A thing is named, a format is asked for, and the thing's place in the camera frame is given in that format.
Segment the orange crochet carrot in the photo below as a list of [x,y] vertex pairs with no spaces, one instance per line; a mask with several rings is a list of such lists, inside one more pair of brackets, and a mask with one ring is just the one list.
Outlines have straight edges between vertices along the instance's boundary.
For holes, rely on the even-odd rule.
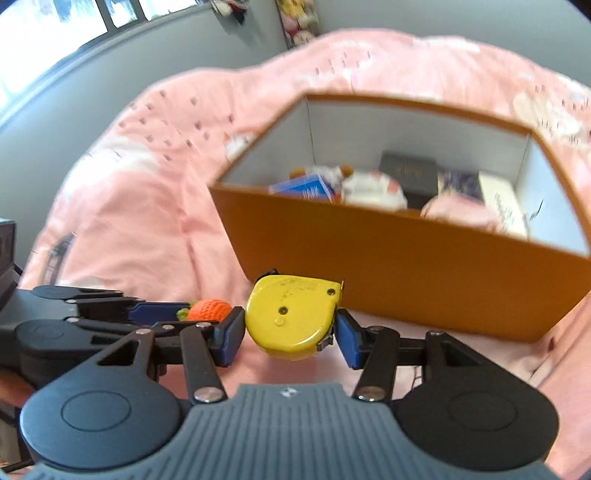
[[228,302],[218,299],[202,299],[178,310],[176,318],[178,321],[221,322],[228,316],[231,310],[232,306]]

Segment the yellow tape measure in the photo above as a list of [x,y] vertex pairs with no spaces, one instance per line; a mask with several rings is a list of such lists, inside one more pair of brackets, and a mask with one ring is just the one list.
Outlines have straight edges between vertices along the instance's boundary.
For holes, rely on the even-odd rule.
[[254,283],[245,327],[266,354],[304,360],[332,345],[341,297],[339,282],[269,274]]

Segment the white plush toy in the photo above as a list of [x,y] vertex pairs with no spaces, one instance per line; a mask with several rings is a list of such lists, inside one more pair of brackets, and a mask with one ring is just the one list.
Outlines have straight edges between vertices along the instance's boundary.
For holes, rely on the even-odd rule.
[[349,165],[314,166],[290,171],[290,180],[317,174],[328,186],[332,200],[353,206],[375,207],[390,211],[405,210],[408,200],[401,185],[379,171],[356,172]]

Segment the pink mini backpack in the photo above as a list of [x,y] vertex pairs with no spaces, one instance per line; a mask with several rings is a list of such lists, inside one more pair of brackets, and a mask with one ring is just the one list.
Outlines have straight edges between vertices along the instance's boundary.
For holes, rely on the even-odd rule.
[[502,230],[498,214],[484,203],[458,194],[434,197],[422,208],[421,216],[488,232],[499,233]]

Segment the blue ocean park tag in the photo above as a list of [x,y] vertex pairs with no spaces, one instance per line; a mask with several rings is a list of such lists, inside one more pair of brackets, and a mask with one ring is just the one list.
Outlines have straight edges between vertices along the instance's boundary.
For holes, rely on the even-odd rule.
[[271,185],[269,193],[293,196],[304,200],[332,202],[332,189],[320,175],[315,173]]

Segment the black textured gift box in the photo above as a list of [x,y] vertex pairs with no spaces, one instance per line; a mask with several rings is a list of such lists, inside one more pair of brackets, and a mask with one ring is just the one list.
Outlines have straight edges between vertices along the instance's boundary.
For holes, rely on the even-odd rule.
[[435,160],[385,151],[379,170],[395,179],[411,209],[422,209],[439,192],[439,169]]

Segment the white glasses case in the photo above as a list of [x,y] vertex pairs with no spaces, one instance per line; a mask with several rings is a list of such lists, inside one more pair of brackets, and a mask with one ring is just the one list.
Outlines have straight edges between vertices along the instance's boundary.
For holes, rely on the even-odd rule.
[[478,180],[486,207],[500,219],[500,232],[527,241],[528,228],[512,184],[483,171],[478,173]]

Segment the illustrated card pack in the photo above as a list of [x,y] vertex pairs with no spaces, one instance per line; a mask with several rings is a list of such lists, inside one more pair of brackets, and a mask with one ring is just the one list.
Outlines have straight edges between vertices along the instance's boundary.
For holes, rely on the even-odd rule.
[[461,195],[477,202],[483,202],[483,194],[477,173],[461,170],[440,170],[438,193]]

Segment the orange cardboard box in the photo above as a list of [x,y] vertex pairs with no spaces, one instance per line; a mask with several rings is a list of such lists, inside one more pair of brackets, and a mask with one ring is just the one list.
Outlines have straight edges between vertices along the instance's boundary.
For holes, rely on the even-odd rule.
[[[512,182],[527,241],[416,211],[269,193],[291,170],[376,168],[385,151]],[[473,109],[368,95],[304,94],[211,184],[245,276],[270,269],[345,286],[349,309],[532,343],[590,291],[590,220],[532,128]]]

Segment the pink patterned duvet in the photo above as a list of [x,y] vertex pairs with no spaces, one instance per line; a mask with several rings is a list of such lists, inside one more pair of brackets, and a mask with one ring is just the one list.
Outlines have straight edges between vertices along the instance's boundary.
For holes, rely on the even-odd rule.
[[[516,188],[528,235],[270,194],[307,166],[393,151]],[[368,320],[462,331],[561,416],[548,463],[590,466],[590,90],[454,37],[344,30],[136,97],[74,164],[21,287],[242,303],[270,269],[328,278]]]

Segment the window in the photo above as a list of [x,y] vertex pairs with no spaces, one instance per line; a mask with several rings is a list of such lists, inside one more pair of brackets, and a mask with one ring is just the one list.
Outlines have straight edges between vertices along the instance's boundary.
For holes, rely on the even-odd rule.
[[208,1],[3,1],[1,111],[93,48],[211,10]]

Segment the clothes pile on windowsill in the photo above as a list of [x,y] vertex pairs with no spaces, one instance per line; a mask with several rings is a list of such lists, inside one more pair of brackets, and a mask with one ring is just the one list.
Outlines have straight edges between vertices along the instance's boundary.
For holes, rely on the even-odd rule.
[[245,22],[246,13],[249,11],[249,0],[211,0],[214,11],[223,18],[232,18],[242,25]]

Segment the clear tube of plushies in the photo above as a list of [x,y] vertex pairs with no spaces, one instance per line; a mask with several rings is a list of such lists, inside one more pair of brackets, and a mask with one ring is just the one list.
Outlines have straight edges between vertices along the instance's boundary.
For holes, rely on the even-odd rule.
[[277,0],[287,47],[307,44],[320,35],[320,22],[314,0]]

